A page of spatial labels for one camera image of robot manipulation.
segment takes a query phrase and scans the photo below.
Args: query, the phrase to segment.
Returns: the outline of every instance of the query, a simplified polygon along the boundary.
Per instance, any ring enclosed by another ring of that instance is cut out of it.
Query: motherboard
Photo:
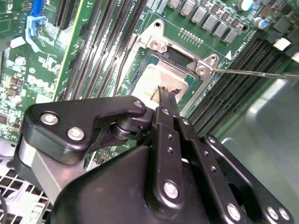
[[[296,0],[0,0],[0,137],[17,142],[36,103],[176,94],[197,134],[219,136],[299,62]],[[135,143],[89,156],[92,168]]]

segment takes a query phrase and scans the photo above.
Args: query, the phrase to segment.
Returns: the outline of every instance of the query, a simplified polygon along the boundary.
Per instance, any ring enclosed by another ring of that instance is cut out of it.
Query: black dimm slot
[[[269,72],[274,72],[276,71],[285,61],[287,60],[287,57],[282,57],[279,59],[278,62],[275,63],[274,67],[269,71]],[[254,93],[256,92],[259,88],[262,87],[262,85],[266,82],[266,78],[260,78],[258,84],[256,84],[251,92]],[[245,96],[242,97],[241,101],[237,102],[237,105],[234,108],[233,113],[227,113],[224,118],[222,118],[220,121],[218,121],[217,124],[215,124],[209,131],[211,134],[216,134],[223,125],[225,125],[231,118],[232,116],[236,113],[236,111],[241,108],[250,98],[252,97],[252,94],[246,93]]]
[[[105,7],[105,12],[103,15],[104,20],[101,21],[101,26],[98,29],[95,41],[89,52],[89,56],[87,60],[84,61],[82,72],[80,70],[78,71],[81,75],[76,83],[76,89],[73,94],[73,99],[79,99],[81,97],[86,79],[90,75],[90,69],[92,68],[94,58],[96,56],[97,51],[99,50],[100,42],[103,39],[104,34],[106,33],[109,23],[111,22],[111,18],[113,15],[113,11],[116,7],[116,4],[117,4],[117,0],[112,0],[109,1]],[[115,25],[115,20],[113,20],[111,27],[114,27],[114,25]],[[107,37],[111,36],[112,34],[113,34],[113,29],[110,29]]]
[[[265,49],[261,44],[254,45],[255,49],[252,49],[250,54],[246,54],[247,57],[244,57],[239,63],[236,69],[238,70],[252,70],[256,65],[257,61],[260,58],[260,54]],[[209,107],[205,107],[202,113],[196,118],[196,121],[193,125],[195,125],[195,130],[199,129],[198,125],[201,122],[197,122],[198,120],[207,120],[207,117],[215,114],[220,105],[230,97],[231,94],[243,83],[246,79],[244,75],[236,75],[236,74],[224,74],[224,76],[231,76],[229,81],[223,86],[221,92],[217,94],[212,103],[210,103]]]
[[[250,58],[247,60],[247,66],[244,66],[244,68],[240,68],[240,69],[245,69],[245,70],[256,70],[255,67],[258,66],[258,62],[260,60],[262,60],[268,53],[269,53],[270,49],[263,45],[258,53],[256,53],[254,55],[253,58]],[[215,105],[214,109],[212,109],[212,111],[210,113],[207,113],[207,115],[205,117],[203,117],[200,122],[198,122],[195,125],[195,130],[196,132],[200,132],[200,130],[202,130],[202,128],[207,125],[207,123],[209,124],[210,121],[214,118],[214,115],[220,111],[220,114],[217,114],[217,117],[219,117],[219,115],[221,115],[221,113],[226,109],[228,109],[228,102],[232,102],[232,100],[238,96],[239,92],[242,92],[246,89],[247,85],[250,85],[255,79],[256,77],[251,77],[251,76],[244,76],[244,75],[238,75],[239,77],[241,77],[240,82],[235,85],[232,86],[232,88],[229,88],[229,94],[224,98],[224,101],[219,104],[219,105]]]
[[[132,16],[132,20],[128,26],[128,29],[124,35],[125,39],[120,43],[120,45],[117,47],[117,50],[116,50],[116,54],[114,55],[114,60],[113,62],[110,64],[109,68],[108,68],[108,72],[105,76],[105,80],[102,81],[101,83],[101,86],[97,92],[97,97],[103,97],[104,96],[104,93],[105,93],[105,90],[107,88],[107,86],[109,85],[110,81],[111,81],[111,78],[112,78],[112,75],[114,74],[114,71],[117,67],[117,59],[121,57],[122,53],[124,52],[125,48],[127,47],[127,45],[129,44],[129,41],[131,39],[131,36],[134,32],[134,29],[135,29],[135,26],[137,25],[138,23],[138,20],[134,19],[134,18],[140,18],[141,16],[141,13],[143,12],[143,9],[145,8],[147,4],[147,1],[143,1],[143,0],[140,0],[138,2],[138,6],[137,6],[137,9],[136,11],[133,13],[133,16]]]
[[[81,70],[81,68],[83,67],[83,58],[85,57],[85,51],[88,48],[87,44],[88,44],[88,39],[91,38],[91,42],[94,43],[94,40],[96,38],[96,35],[92,35],[92,33],[94,32],[94,30],[99,30],[100,25],[101,25],[101,21],[103,19],[103,13],[101,12],[101,5],[102,5],[102,0],[98,0],[95,3],[95,7],[93,9],[93,15],[91,16],[90,22],[88,24],[88,31],[84,37],[84,40],[82,41],[82,47],[80,49],[80,53],[79,56],[77,58],[75,67],[72,71],[71,77],[70,77],[70,81],[68,83],[68,86],[66,87],[64,96],[63,96],[63,100],[68,100],[68,98],[70,99],[74,99],[72,98],[72,96],[70,96],[70,94],[72,93],[72,90],[76,89],[78,86],[78,83],[81,81],[80,78],[81,76],[79,75],[79,77],[77,78],[77,74],[78,71]]]
[[[251,57],[252,54],[255,53],[256,49],[262,44],[261,40],[256,40],[253,44],[247,45],[244,49],[246,54],[244,57],[240,58],[239,60],[234,62],[230,69],[240,69],[241,66],[244,65],[246,60]],[[214,88],[208,93],[208,95],[203,99],[203,101],[193,110],[189,120],[194,124],[202,113],[205,112],[209,108],[209,106],[214,102],[215,98],[219,96],[222,91],[230,85],[230,83],[234,80],[235,74],[226,74],[222,75],[220,80],[216,83]]]
[[[281,54],[273,51],[269,53],[269,51],[270,49],[267,50],[267,55],[264,55],[266,58],[263,60],[263,64],[256,69],[257,71],[274,71],[271,69],[271,65],[273,65],[273,63],[275,63],[277,60],[280,60],[281,57],[279,56],[281,56]],[[218,113],[216,117],[212,117],[207,125],[202,126],[197,133],[199,135],[210,133],[210,131],[213,130],[212,127],[214,127],[219,121],[222,122],[222,120],[227,120],[227,118],[224,119],[225,116],[232,117],[235,113],[236,105],[244,105],[247,100],[253,96],[254,93],[266,82],[266,80],[266,78],[249,76],[247,84],[243,85],[238,92],[235,92],[232,98],[229,98],[226,104],[221,107],[220,113]]]
[[[54,25],[62,30],[69,27],[76,0],[60,0]]]
[[[121,29],[126,24],[126,18],[128,17],[128,13],[129,13],[132,1],[123,0],[121,3],[124,5],[122,5],[120,7],[121,11],[120,11],[120,16],[118,16],[117,21],[116,21],[117,25],[116,25],[116,27],[114,27],[113,35],[111,35],[110,38],[108,38],[108,40],[106,41],[107,45],[103,47],[104,51],[102,51],[100,58],[98,60],[98,63],[96,64],[96,67],[97,67],[96,72],[94,73],[94,75],[91,77],[91,79],[89,81],[88,89],[84,95],[84,98],[92,97],[92,94],[95,90],[96,85],[98,84],[98,81],[102,74],[102,70],[107,61],[107,57],[104,57],[104,55],[110,53],[112,47],[114,46],[114,44],[121,32]]]

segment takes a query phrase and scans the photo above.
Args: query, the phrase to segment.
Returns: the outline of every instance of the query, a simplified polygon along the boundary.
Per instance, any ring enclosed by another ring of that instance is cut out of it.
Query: metal rod
[[[213,72],[260,76],[265,78],[299,79],[299,75],[288,74],[288,73],[274,74],[274,73],[266,73],[266,72],[259,72],[259,71],[243,71],[243,70],[230,70],[230,69],[213,69]]]

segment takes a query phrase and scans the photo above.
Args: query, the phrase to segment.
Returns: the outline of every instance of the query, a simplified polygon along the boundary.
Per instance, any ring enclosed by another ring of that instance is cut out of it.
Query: screw
[[[267,207],[267,210],[273,219],[278,220],[278,214],[275,212],[275,210],[272,207]]]
[[[183,123],[184,123],[185,125],[189,125],[189,122],[188,122],[187,119],[185,119],[185,118],[183,118]]]
[[[211,143],[216,143],[215,139],[213,139],[211,136],[208,137],[208,139],[210,140]]]
[[[59,119],[55,114],[52,113],[44,113],[41,116],[41,121],[47,125],[55,125],[58,123]]]
[[[140,101],[138,101],[138,100],[135,100],[134,101],[134,104],[135,104],[135,106],[138,106],[138,107],[142,107],[142,104],[141,104],[141,102]]]
[[[231,203],[226,206],[229,215],[235,220],[239,221],[241,219],[241,214],[239,213],[238,209]]]
[[[163,111],[163,113],[165,113],[166,115],[169,115],[169,112],[168,112],[167,109],[163,108],[162,111]]]
[[[166,51],[166,47],[161,47],[161,51],[165,52]]]
[[[164,191],[168,197],[175,199],[178,197],[178,188],[173,183],[166,181],[164,183]]]
[[[158,43],[157,41],[152,41],[150,43],[150,47],[153,49],[153,50],[159,50],[160,48],[160,43]]]
[[[285,220],[290,220],[288,213],[286,213],[284,209],[279,208],[279,213],[281,214],[282,218],[284,218]]]
[[[206,69],[205,68],[200,68],[199,69],[199,74],[200,75],[204,75],[206,73]]]
[[[67,131],[67,136],[74,141],[81,141],[85,137],[85,134],[80,128],[72,127]]]

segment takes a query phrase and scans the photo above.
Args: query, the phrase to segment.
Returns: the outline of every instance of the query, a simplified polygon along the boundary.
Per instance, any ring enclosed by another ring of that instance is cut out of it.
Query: capacitor
[[[19,66],[26,65],[26,59],[24,57],[17,57],[14,62]]]
[[[261,17],[256,17],[253,20],[253,25],[258,29],[266,29],[269,25],[269,22]]]
[[[22,98],[20,96],[14,96],[14,97],[10,97],[7,101],[6,104],[11,107],[11,108],[15,108],[16,106],[19,106],[22,102]]]
[[[253,6],[253,0],[239,0],[238,8],[242,11],[248,11]]]

